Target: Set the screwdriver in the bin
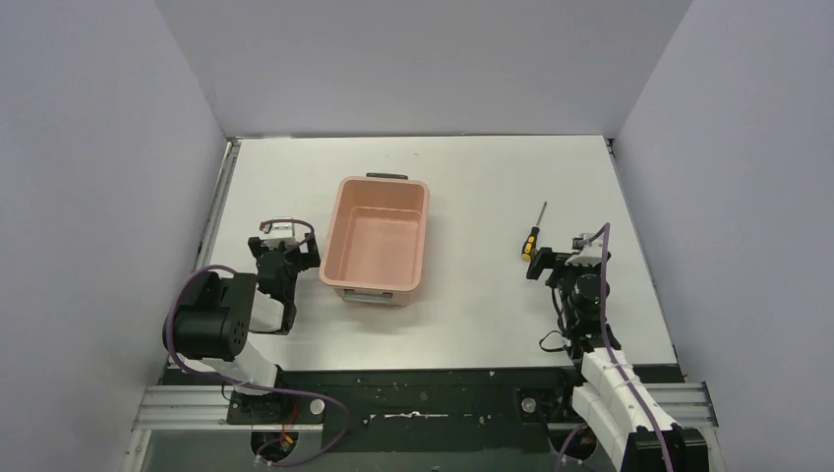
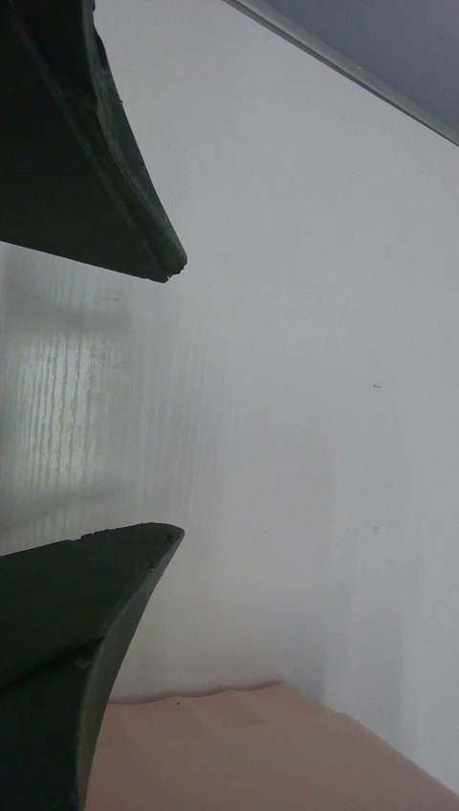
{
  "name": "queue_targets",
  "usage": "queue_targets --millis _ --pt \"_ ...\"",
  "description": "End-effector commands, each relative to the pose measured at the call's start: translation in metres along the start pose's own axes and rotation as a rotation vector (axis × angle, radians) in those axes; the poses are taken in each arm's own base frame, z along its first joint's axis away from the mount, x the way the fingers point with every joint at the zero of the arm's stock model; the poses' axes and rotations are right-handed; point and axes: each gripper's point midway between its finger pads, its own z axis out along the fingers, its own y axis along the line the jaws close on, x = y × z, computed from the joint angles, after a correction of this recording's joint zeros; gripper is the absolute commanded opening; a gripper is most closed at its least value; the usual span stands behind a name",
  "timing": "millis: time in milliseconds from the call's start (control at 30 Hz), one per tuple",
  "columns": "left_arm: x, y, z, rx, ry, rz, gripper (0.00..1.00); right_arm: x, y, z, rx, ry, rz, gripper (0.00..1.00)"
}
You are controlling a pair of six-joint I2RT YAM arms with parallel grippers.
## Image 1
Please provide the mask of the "yellow black screwdriver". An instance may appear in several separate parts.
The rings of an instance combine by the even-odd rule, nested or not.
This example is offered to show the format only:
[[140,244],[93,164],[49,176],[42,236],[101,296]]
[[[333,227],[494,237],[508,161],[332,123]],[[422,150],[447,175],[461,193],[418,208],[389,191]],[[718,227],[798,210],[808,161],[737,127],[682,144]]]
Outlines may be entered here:
[[533,226],[530,228],[529,233],[528,233],[526,239],[524,240],[524,243],[522,244],[520,254],[521,254],[521,257],[526,262],[529,262],[529,261],[532,260],[532,258],[534,256],[534,253],[536,251],[537,240],[538,240],[538,236],[539,236],[539,233],[540,233],[540,224],[541,224],[542,218],[544,216],[544,213],[546,211],[547,205],[548,205],[547,202],[542,203],[542,206],[541,206],[541,209],[538,213],[537,219],[536,219],[535,223],[533,224]]

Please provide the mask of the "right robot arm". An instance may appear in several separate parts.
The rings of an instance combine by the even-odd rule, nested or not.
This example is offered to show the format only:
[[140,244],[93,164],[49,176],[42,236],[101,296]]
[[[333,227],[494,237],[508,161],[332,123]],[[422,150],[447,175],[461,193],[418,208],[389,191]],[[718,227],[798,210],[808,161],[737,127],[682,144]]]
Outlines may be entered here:
[[696,428],[667,413],[626,359],[607,322],[610,286],[602,250],[588,244],[569,253],[526,249],[526,277],[544,271],[579,381],[570,408],[593,432],[618,471],[707,471],[709,446]]

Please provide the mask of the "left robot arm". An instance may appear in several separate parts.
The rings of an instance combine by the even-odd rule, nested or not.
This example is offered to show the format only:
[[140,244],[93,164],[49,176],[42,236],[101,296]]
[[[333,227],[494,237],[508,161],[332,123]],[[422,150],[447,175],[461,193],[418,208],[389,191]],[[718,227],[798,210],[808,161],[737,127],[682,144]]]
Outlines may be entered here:
[[267,422],[287,416],[291,396],[281,368],[249,340],[251,333],[286,335],[297,317],[299,274],[321,264],[315,234],[253,236],[247,246],[256,271],[235,272],[212,265],[185,283],[163,327],[163,345],[185,372],[200,361],[207,375],[238,393],[254,395],[252,408]]

